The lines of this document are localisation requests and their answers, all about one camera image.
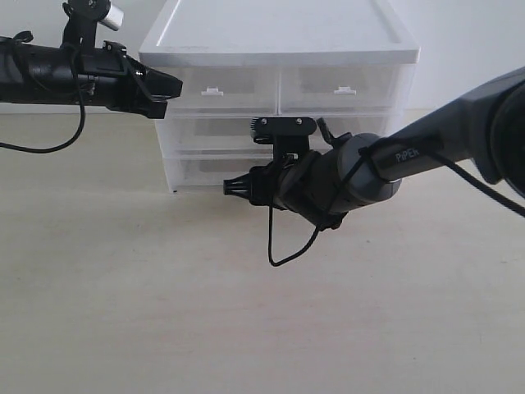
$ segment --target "white wall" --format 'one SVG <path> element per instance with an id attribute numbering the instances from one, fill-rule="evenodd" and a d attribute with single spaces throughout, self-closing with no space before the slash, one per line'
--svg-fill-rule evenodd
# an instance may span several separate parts
<path id="1" fill-rule="evenodd" d="M 126 11 L 125 25 L 117 33 L 100 29 L 99 41 L 121 41 L 136 55 L 164 2 L 115 0 Z M 523 0 L 390 2 L 422 45 L 409 108 L 437 107 L 494 76 L 525 66 Z M 0 34 L 13 36 L 31 29 L 38 44 L 58 45 L 66 23 L 61 4 L 61 0 L 2 0 Z M 0 112 L 20 110 L 26 108 L 0 104 Z"/>
<path id="2" fill-rule="evenodd" d="M 0 35 L 12 37 L 22 30 L 31 30 L 34 44 L 58 46 L 67 17 L 62 10 L 64 0 L 0 0 Z M 140 45 L 157 18 L 166 0 L 112 0 L 126 12 L 125 23 L 118 32 L 98 29 L 98 44 L 104 39 L 118 41 L 138 56 Z M 1 112 L 78 112 L 73 107 L 23 106 L 0 103 Z"/>
<path id="3" fill-rule="evenodd" d="M 390 0 L 422 46 L 409 108 L 434 108 L 525 66 L 523 0 Z"/>

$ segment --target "drawer handle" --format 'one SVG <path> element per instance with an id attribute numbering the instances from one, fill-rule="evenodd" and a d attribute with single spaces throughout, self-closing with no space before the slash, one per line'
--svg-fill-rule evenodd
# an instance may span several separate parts
<path id="1" fill-rule="evenodd" d="M 334 90 L 334 94 L 350 94 L 352 96 L 357 96 L 358 91 L 353 90 L 349 86 L 340 86 L 338 90 Z"/>
<path id="2" fill-rule="evenodd" d="M 206 91 L 201 92 L 202 96 L 224 96 L 224 92 L 221 92 L 219 88 L 206 88 Z"/>

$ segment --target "white storage drawers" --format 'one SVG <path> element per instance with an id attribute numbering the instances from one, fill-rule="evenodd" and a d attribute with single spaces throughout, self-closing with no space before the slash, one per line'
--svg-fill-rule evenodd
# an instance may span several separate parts
<path id="1" fill-rule="evenodd" d="M 325 117 L 334 134 L 395 131 L 419 49 L 386 0 L 168 0 L 141 60 L 184 81 L 157 121 L 171 190 L 218 186 L 271 147 L 253 117 Z M 320 135 L 314 149 L 328 148 Z"/>

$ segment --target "table surface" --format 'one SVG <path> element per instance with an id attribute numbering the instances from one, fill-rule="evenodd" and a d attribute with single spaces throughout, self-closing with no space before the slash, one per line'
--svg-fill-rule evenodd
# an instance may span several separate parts
<path id="1" fill-rule="evenodd" d="M 2 116 L 0 136 L 75 122 Z M 525 226 L 455 175 L 408 179 L 275 269 L 265 209 L 169 195 L 160 157 L 121 116 L 63 153 L 0 153 L 2 394 L 525 390 Z M 310 231 L 279 214 L 276 254 Z"/>

